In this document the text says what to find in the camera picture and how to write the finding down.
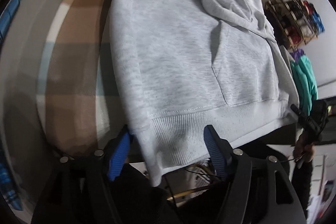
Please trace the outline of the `right human hand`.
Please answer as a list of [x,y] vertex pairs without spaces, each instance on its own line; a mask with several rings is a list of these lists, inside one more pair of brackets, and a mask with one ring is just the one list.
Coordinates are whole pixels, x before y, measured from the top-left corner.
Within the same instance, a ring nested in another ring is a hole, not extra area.
[[306,132],[303,132],[295,143],[293,157],[295,166],[300,169],[305,162],[311,162],[314,157],[314,143]]

